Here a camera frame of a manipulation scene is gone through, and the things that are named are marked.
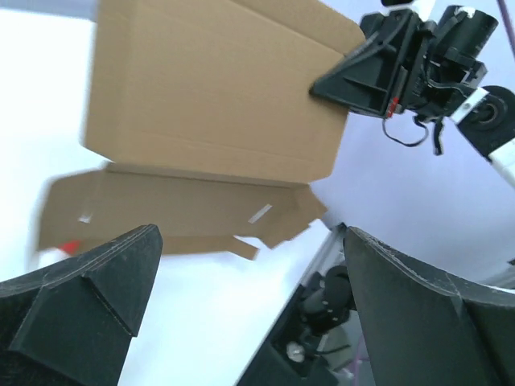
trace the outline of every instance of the cardboard box lid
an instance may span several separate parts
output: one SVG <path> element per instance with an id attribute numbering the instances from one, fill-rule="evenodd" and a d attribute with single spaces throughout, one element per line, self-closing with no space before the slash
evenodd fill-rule
<path id="1" fill-rule="evenodd" d="M 38 250 L 70 240 L 88 248 L 156 224 L 163 253 L 256 252 L 290 240 L 326 211 L 309 186 L 273 187 L 97 170 L 56 180 L 39 218 Z"/>
<path id="2" fill-rule="evenodd" d="M 308 89 L 363 40 L 318 0 L 102 0 L 85 146 L 191 175 L 321 179 L 347 110 Z"/>

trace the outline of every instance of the open cardboard box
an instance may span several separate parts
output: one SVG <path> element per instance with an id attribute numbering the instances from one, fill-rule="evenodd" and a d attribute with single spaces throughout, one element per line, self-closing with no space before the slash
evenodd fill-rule
<path id="1" fill-rule="evenodd" d="M 308 90 L 363 40 L 318 0 L 102 0 L 84 145 L 115 164 L 54 182 L 38 248 L 146 223 L 165 253 L 291 239 L 348 114 Z"/>

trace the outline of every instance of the brown cardboard box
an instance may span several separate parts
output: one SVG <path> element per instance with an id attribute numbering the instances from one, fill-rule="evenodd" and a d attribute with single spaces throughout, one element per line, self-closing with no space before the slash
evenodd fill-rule
<path id="1" fill-rule="evenodd" d="M 273 248 L 323 215 L 347 110 L 312 82 L 362 43 L 317 0 L 102 0 L 84 145 L 116 164 L 57 180 L 38 250 L 159 226 L 164 253 Z"/>

